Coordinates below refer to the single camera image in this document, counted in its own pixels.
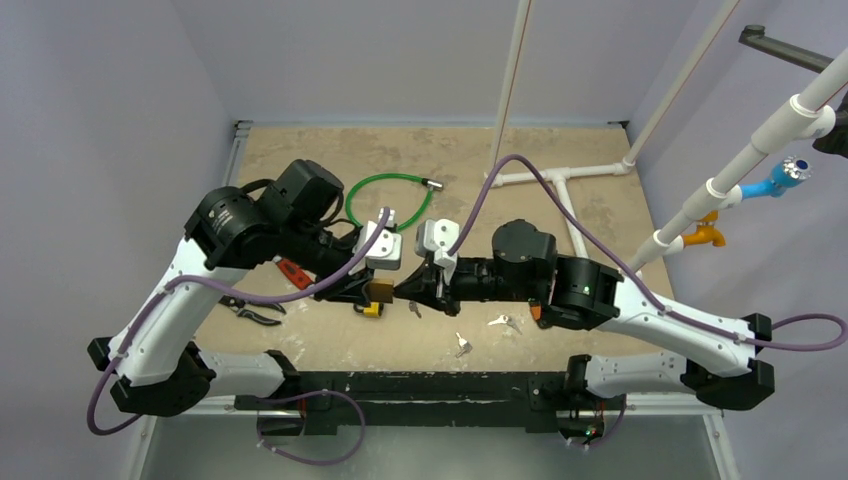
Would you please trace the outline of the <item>large brass padlock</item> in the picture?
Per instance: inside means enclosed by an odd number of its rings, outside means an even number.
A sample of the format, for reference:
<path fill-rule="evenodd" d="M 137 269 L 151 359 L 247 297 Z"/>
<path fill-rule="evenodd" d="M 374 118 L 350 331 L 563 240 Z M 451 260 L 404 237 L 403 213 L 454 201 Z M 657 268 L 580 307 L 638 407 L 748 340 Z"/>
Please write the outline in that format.
<path fill-rule="evenodd" d="M 394 302 L 394 281 L 391 279 L 372 279 L 365 288 L 370 302 L 392 304 Z"/>

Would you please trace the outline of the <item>small yellow padlock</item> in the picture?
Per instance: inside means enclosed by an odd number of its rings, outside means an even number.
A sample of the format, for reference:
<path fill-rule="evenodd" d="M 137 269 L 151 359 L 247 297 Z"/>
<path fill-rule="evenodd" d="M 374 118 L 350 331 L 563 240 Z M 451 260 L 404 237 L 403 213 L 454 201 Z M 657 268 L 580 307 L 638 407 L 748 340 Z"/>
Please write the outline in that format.
<path fill-rule="evenodd" d="M 365 318 L 379 319 L 383 316 L 385 304 L 381 302 L 371 302 L 368 306 L 354 304 L 353 311 Z"/>

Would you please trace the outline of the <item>black headed key bunch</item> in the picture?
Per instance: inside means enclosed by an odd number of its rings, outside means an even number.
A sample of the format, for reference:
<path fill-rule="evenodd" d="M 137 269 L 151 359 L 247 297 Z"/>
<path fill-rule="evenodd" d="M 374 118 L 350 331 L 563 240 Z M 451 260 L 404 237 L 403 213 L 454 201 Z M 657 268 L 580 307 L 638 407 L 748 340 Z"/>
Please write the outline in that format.
<path fill-rule="evenodd" d="M 418 304 L 415 301 L 409 301 L 408 308 L 418 319 L 422 318 L 422 314 L 419 310 Z"/>

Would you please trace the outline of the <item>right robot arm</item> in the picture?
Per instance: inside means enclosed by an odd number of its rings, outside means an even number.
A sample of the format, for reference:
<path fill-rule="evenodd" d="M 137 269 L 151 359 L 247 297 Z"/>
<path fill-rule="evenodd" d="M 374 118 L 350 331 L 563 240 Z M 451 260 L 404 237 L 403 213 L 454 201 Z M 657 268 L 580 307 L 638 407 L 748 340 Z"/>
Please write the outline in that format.
<path fill-rule="evenodd" d="M 649 301 L 633 279 L 596 261 L 562 255 L 553 235 L 512 220 L 492 237 L 490 257 L 449 255 L 456 223 L 429 220 L 416 233 L 421 265 L 394 289 L 449 316 L 465 302 L 517 302 L 542 329 L 615 333 L 655 346 L 649 354 L 575 355 L 561 381 L 576 407 L 631 393 L 679 392 L 724 410 L 747 411 L 775 390 L 773 367 L 756 344 L 771 336 L 769 318 L 715 316 L 665 297 Z"/>

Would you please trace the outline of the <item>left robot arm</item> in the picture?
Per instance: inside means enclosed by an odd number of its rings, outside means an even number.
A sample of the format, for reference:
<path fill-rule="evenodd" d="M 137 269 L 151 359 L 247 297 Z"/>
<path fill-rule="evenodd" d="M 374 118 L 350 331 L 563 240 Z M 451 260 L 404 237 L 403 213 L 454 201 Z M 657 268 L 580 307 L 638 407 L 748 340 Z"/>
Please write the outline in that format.
<path fill-rule="evenodd" d="M 398 267 L 402 241 L 389 208 L 336 237 L 329 225 L 343 202 L 340 180 L 311 160 L 292 162 L 275 179 L 209 192 L 136 317 L 119 334 L 90 343 L 102 374 L 98 389 L 108 390 L 121 412 L 136 416 L 175 416 L 205 398 L 228 395 L 262 398 L 275 409 L 292 405 L 298 382 L 283 354 L 216 353 L 198 347 L 194 337 L 226 296 L 272 304 L 272 297 L 236 286 L 275 258 L 315 275 L 296 299 L 367 305 L 375 270 Z"/>

